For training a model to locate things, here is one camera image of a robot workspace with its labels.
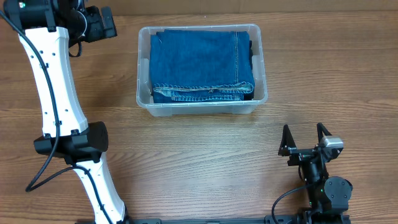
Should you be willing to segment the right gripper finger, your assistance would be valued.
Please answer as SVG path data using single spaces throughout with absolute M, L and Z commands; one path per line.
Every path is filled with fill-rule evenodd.
M 294 139 L 290 132 L 289 126 L 287 124 L 285 124 L 283 127 L 282 140 L 281 140 L 279 149 L 282 150 L 282 149 L 288 149 L 288 148 L 296 149 L 297 146 L 294 142 Z
M 318 142 L 321 143 L 324 136 L 331 136 L 331 133 L 322 123 L 317 123 Z

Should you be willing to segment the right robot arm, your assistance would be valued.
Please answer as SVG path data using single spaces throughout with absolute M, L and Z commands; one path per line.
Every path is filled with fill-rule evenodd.
M 284 218 L 286 223 L 350 223 L 348 210 L 353 191 L 350 181 L 329 176 L 326 163 L 336 159 L 343 151 L 343 140 L 332 135 L 322 124 L 317 124 L 318 143 L 311 149 L 298 149 L 289 126 L 284 125 L 278 155 L 287 156 L 289 166 L 297 166 L 304 186 L 282 194 L 272 205 L 271 217 L 274 223 L 280 218 L 275 215 L 277 203 L 284 197 L 306 190 L 310 206 L 301 208 L 297 214 Z

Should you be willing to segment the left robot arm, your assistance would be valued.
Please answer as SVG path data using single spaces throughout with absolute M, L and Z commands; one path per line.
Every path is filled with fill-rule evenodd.
M 61 158 L 81 180 L 95 223 L 128 223 L 106 160 L 108 132 L 89 123 L 78 101 L 70 48 L 116 37 L 110 7 L 71 0 L 6 0 L 1 17 L 17 32 L 29 58 L 42 110 L 38 154 Z

